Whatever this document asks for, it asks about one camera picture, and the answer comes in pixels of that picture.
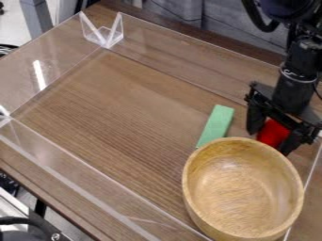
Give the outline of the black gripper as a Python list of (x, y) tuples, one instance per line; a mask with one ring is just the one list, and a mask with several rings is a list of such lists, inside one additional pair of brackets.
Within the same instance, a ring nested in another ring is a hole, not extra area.
[(274, 87), (252, 81), (248, 85), (247, 102), (247, 132), (259, 132), (268, 119), (278, 121), (290, 134), (282, 141), (278, 151), (287, 156), (302, 144), (312, 144), (322, 130), (322, 117), (307, 105), (299, 112), (288, 111), (272, 99)]

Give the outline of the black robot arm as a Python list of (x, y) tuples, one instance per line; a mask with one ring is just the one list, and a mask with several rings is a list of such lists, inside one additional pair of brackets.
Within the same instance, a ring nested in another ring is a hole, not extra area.
[(286, 59), (276, 85), (256, 81), (246, 95), (247, 132), (282, 154), (311, 144), (322, 132), (312, 97), (322, 100), (322, 0), (242, 0), (254, 25), (272, 32), (288, 28)]

